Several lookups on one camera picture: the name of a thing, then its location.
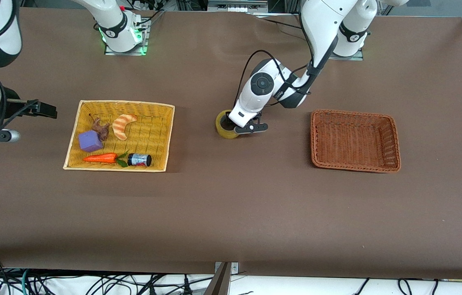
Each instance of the purple cube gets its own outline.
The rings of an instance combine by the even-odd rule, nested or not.
[[[93,130],[79,134],[77,139],[80,141],[80,149],[83,151],[90,153],[103,148],[103,143],[101,143],[98,134]]]

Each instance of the can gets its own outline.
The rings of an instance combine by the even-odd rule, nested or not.
[[[129,166],[150,166],[152,157],[144,154],[129,154],[127,158],[127,164]]]

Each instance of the tabletop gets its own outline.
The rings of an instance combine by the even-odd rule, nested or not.
[[[294,17],[282,18],[294,22]],[[23,52],[0,69],[58,119],[22,117],[0,143],[6,267],[259,275],[462,278],[462,20],[377,17],[364,61],[330,60],[302,106],[268,108],[265,133],[226,140],[249,55],[290,69],[301,32],[242,13],[165,12],[146,56],[104,56],[85,10],[21,8]],[[253,58],[246,72],[266,57]],[[80,100],[176,106],[167,171],[63,170]],[[396,120],[396,174],[313,166],[315,109]]]

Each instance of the yellow tape roll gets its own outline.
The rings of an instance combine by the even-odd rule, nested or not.
[[[218,116],[216,116],[216,121],[214,122],[214,124],[216,125],[216,131],[218,131],[218,134],[223,137],[223,138],[227,138],[227,139],[233,139],[233,138],[236,138],[238,137],[238,134],[236,134],[233,130],[225,130],[222,128],[222,125],[220,125],[220,121],[222,120],[223,116],[225,116],[225,113],[226,112],[231,112],[231,110],[224,110],[224,111],[221,111]]]

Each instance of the yellow basket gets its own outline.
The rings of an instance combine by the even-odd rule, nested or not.
[[[109,126],[109,136],[103,142],[103,149],[87,153],[80,149],[77,136],[92,129],[95,118],[100,118],[100,124],[112,124],[122,114],[133,114],[138,117],[136,122],[125,128],[127,140],[119,140],[114,136],[112,126]],[[124,101],[124,100],[82,100],[77,108],[76,122],[72,130],[70,144],[65,158],[65,170],[97,170],[126,172],[163,172],[167,168],[169,158],[169,142],[173,130],[174,106],[170,104]],[[84,162],[83,158],[90,155],[125,152],[148,154],[152,157],[149,167],[128,166],[123,168],[118,164],[101,164]]]

